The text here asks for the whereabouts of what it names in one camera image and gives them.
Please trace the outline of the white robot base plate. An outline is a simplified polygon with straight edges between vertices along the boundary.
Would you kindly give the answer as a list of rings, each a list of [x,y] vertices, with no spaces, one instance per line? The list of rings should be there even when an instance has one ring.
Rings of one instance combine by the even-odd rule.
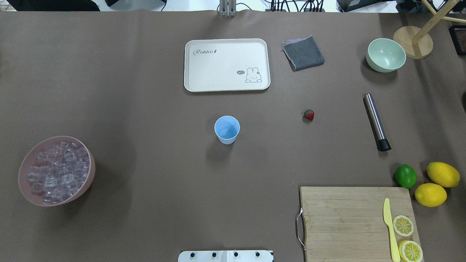
[[[182,251],[178,262],[273,262],[269,250],[206,250]]]

